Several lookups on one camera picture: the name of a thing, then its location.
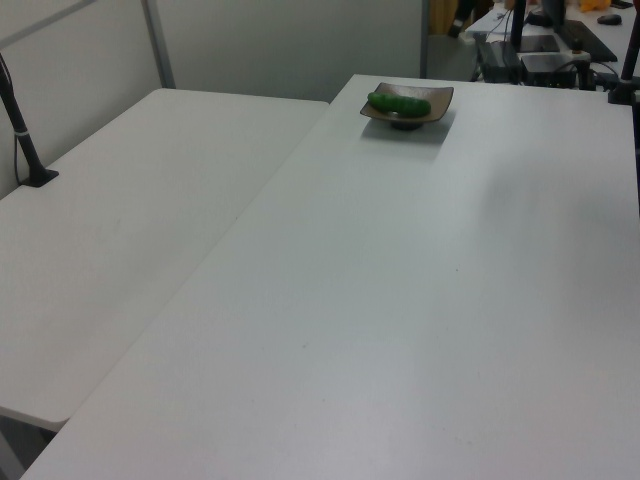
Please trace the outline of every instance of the small dish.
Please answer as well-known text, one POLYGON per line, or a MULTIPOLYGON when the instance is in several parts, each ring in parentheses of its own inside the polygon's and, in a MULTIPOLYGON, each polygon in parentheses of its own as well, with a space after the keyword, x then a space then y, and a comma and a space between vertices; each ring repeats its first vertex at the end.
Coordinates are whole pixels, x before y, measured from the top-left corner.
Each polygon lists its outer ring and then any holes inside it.
POLYGON ((451 105, 451 99, 453 98, 453 87, 405 87, 403 85, 381 83, 375 91, 376 93, 390 93, 393 95, 420 98, 431 103, 431 113, 429 113, 429 115, 414 118, 402 117, 393 112, 381 112, 373 108, 369 102, 360 110, 361 115, 376 120, 391 122, 391 126, 399 130, 415 130, 425 123, 437 122, 447 113, 449 105, 451 105))

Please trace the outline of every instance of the keyboard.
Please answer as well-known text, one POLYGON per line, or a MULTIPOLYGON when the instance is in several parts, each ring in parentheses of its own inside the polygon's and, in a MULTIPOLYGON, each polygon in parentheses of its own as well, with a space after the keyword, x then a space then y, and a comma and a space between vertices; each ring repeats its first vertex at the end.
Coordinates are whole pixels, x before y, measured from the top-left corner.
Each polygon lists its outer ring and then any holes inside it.
POLYGON ((584 23, 565 20, 562 30, 559 33, 567 46, 573 50, 584 50, 594 62, 618 61, 618 57, 584 23))

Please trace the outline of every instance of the black stand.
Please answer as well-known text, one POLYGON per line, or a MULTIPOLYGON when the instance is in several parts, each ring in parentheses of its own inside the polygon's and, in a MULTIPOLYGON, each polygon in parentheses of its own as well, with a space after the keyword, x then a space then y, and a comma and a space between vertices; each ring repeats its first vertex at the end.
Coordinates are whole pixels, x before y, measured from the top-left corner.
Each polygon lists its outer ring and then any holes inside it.
POLYGON ((24 152, 24 156, 29 164, 29 178, 27 178, 23 185, 30 187, 41 187, 48 183, 50 180, 58 176, 58 172, 53 170, 47 170, 42 166, 38 153, 36 152, 33 142, 31 141, 31 135, 24 123, 22 113, 16 102, 16 97, 13 94, 13 84, 11 83, 11 77, 9 71, 6 68, 4 59, 0 54, 0 96, 2 97, 2 103, 4 103, 7 109, 7 114, 13 125, 15 135, 18 137, 20 147, 24 152))
POLYGON ((609 92, 609 103, 616 105, 632 104, 636 90, 633 84, 633 70, 636 68, 638 50, 640 50, 640 16, 636 12, 636 19, 633 22, 633 30, 631 31, 631 39, 629 40, 627 56, 624 59, 620 82, 616 88, 609 92))

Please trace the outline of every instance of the desk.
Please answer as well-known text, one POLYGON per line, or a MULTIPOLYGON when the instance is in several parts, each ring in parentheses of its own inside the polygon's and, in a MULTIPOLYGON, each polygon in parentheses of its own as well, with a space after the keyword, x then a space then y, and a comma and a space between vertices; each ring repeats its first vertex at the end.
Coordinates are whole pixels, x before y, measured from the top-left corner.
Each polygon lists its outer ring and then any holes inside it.
POLYGON ((326 105, 159 90, 0 202, 0 415, 58 430, 326 105))
MULTIPOLYGON (((501 9, 500 7, 495 7, 494 10, 502 13, 507 13, 506 10, 501 9)), ((582 13, 576 6, 567 7, 568 19, 580 20, 587 27, 589 27, 589 29, 596 36, 598 36, 602 43, 604 43, 613 53, 616 54, 616 56, 618 57, 618 61, 608 62, 608 65, 611 66, 616 72, 618 72, 618 74, 622 73, 622 66, 624 65, 624 59, 627 54, 627 47, 629 46, 629 39, 631 38, 631 30, 633 29, 633 22, 635 20, 635 17, 635 8, 627 8, 624 10, 609 8, 607 10, 582 13), (598 23, 597 20, 599 17, 612 13, 616 13, 622 17, 621 25, 608 26, 600 25, 598 23)), ((502 25, 497 28, 496 32, 504 34, 505 23, 506 22, 503 22, 502 25)), ((473 31, 473 25, 469 27, 468 31, 473 31)), ((511 22, 509 23, 507 33, 511 33, 511 22)), ((549 28, 525 25, 522 33, 523 35, 549 35, 552 33, 552 30, 549 28)), ((557 35, 555 35, 555 37, 556 40, 558 40, 561 50, 569 50, 557 35)), ((597 71, 608 72, 606 68, 603 68, 596 64, 592 65, 592 67, 597 71)), ((640 75, 640 63, 636 65, 634 75, 640 75)))
POLYGON ((638 227, 628 107, 356 76, 25 480, 636 478, 638 227))

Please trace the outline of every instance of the cucumber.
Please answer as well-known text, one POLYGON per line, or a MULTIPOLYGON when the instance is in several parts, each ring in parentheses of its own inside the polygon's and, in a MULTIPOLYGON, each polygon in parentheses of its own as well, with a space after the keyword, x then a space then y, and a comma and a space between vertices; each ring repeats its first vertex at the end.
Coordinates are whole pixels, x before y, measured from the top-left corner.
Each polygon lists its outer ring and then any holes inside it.
POLYGON ((371 92, 368 99, 373 108, 383 113, 396 112, 409 118, 424 117, 431 113, 431 104, 419 98, 371 92))

